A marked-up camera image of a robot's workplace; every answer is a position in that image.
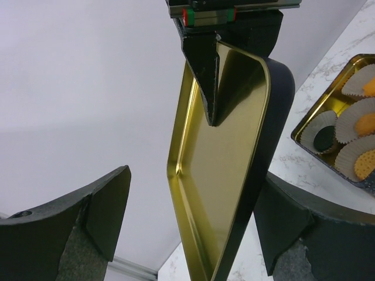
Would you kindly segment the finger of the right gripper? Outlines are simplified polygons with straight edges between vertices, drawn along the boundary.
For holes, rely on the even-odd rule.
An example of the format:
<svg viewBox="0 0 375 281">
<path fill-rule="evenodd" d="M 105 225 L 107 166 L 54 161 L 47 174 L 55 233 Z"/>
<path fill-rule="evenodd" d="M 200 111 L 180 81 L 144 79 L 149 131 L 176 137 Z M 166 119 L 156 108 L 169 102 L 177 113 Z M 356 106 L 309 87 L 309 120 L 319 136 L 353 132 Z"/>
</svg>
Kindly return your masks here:
<svg viewBox="0 0 375 281">
<path fill-rule="evenodd" d="M 241 12 L 217 33 L 221 41 L 261 57 L 268 57 L 278 39 L 283 13 L 279 10 Z"/>
<path fill-rule="evenodd" d="M 216 32 L 189 32 L 181 19 L 174 19 L 181 49 L 198 83 L 204 113 L 210 126 L 217 126 L 217 93 L 220 58 L 217 53 Z"/>
</svg>

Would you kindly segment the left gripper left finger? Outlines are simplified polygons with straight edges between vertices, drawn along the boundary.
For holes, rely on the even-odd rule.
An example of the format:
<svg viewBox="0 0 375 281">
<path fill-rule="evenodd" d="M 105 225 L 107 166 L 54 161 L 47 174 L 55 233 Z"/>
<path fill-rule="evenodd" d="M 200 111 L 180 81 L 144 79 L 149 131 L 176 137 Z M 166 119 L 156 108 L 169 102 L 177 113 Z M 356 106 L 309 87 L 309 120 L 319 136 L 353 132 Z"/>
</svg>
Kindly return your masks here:
<svg viewBox="0 0 375 281">
<path fill-rule="evenodd" d="M 1 280 L 104 280 L 127 205 L 121 166 L 48 203 L 1 219 Z"/>
</svg>

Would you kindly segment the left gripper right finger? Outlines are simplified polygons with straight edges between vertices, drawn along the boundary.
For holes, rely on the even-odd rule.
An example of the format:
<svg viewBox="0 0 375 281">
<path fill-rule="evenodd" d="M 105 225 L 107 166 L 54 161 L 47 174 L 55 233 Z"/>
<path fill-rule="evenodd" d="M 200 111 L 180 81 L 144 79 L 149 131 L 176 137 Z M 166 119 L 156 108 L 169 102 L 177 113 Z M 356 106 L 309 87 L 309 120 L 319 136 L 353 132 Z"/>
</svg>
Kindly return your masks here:
<svg viewBox="0 0 375 281">
<path fill-rule="evenodd" d="M 335 204 L 268 173 L 255 209 L 274 280 L 374 280 L 374 215 Z"/>
</svg>

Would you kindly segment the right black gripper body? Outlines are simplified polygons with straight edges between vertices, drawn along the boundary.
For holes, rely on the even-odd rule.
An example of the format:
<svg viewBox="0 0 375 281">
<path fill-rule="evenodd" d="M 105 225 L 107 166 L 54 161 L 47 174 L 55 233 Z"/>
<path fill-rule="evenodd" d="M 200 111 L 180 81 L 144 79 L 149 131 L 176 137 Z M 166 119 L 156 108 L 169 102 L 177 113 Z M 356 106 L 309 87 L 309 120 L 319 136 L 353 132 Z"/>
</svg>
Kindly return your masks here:
<svg viewBox="0 0 375 281">
<path fill-rule="evenodd" d="M 279 1 L 169 1 L 172 19 L 180 19 L 185 27 L 225 25 L 236 21 L 237 13 L 270 9 L 297 8 L 299 0 Z"/>
</svg>

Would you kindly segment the orange round cookie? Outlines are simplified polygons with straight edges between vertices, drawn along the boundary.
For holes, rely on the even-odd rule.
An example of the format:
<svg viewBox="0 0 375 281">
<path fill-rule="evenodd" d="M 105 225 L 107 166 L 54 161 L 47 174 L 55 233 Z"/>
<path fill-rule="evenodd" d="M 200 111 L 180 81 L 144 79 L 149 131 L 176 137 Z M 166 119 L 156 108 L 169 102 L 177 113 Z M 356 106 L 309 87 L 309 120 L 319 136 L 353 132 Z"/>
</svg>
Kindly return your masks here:
<svg viewBox="0 0 375 281">
<path fill-rule="evenodd" d="M 374 154 L 375 151 L 369 150 L 361 154 L 354 164 L 354 173 L 360 179 L 366 179 L 374 170 Z"/>
<path fill-rule="evenodd" d="M 363 115 L 355 124 L 354 129 L 359 138 L 374 134 L 375 113 Z"/>
</svg>

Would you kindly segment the gold tin lid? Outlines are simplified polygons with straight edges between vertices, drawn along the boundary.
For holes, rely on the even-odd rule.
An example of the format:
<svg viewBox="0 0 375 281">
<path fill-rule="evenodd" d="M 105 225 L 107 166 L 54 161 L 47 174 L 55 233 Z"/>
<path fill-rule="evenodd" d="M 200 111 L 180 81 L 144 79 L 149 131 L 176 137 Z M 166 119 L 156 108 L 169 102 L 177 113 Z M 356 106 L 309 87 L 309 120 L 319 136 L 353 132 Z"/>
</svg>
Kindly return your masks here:
<svg viewBox="0 0 375 281">
<path fill-rule="evenodd" d="M 191 280 L 226 280 L 295 95 L 289 68 L 229 44 L 220 58 L 218 124 L 185 67 L 167 177 Z"/>
</svg>

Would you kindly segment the black round cookie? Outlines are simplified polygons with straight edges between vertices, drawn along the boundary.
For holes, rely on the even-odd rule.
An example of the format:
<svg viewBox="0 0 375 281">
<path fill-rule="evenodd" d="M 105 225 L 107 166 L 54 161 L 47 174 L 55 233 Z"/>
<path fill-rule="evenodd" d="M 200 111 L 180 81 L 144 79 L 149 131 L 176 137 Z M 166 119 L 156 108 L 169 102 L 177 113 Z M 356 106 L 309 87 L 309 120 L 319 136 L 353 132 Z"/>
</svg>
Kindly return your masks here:
<svg viewBox="0 0 375 281">
<path fill-rule="evenodd" d="M 335 145 L 335 127 L 333 125 L 322 128 L 313 139 L 313 146 L 319 153 L 330 150 Z"/>
</svg>

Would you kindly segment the square cookie tin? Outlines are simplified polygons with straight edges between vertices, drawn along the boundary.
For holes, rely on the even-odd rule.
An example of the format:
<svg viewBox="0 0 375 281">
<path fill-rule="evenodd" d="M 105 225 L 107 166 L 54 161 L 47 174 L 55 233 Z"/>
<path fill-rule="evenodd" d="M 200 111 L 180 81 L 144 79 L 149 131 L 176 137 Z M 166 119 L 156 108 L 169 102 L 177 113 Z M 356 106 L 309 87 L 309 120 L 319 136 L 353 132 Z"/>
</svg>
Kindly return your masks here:
<svg viewBox="0 0 375 281">
<path fill-rule="evenodd" d="M 291 138 L 355 187 L 374 193 L 374 55 L 352 57 L 291 133 Z"/>
</svg>

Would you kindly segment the orange flower cookie top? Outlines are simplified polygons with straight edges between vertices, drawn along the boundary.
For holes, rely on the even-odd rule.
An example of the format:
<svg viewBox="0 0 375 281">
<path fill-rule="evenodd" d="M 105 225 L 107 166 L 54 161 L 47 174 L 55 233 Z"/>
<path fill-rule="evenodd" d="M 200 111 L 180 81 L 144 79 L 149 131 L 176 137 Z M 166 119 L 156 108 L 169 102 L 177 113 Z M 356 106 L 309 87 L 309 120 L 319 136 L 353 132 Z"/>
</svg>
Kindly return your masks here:
<svg viewBox="0 0 375 281">
<path fill-rule="evenodd" d="M 375 96 L 375 78 L 371 79 L 367 84 L 362 87 L 363 95 L 365 97 Z"/>
</svg>

